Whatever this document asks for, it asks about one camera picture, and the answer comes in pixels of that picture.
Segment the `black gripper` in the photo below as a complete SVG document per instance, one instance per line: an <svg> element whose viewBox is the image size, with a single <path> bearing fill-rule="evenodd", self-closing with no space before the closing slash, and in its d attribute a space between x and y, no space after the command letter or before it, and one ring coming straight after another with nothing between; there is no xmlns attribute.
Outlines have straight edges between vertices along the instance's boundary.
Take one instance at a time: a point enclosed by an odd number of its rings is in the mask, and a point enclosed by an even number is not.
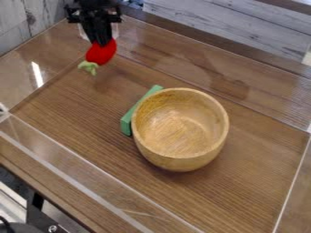
<svg viewBox="0 0 311 233"><path fill-rule="evenodd" d="M108 23L121 22L120 5L116 0L71 0L64 6L67 20L72 24L92 26L95 21ZM97 34L92 29L85 30L88 41L100 43ZM112 29L103 32L101 44L105 46L113 38Z"/></svg>

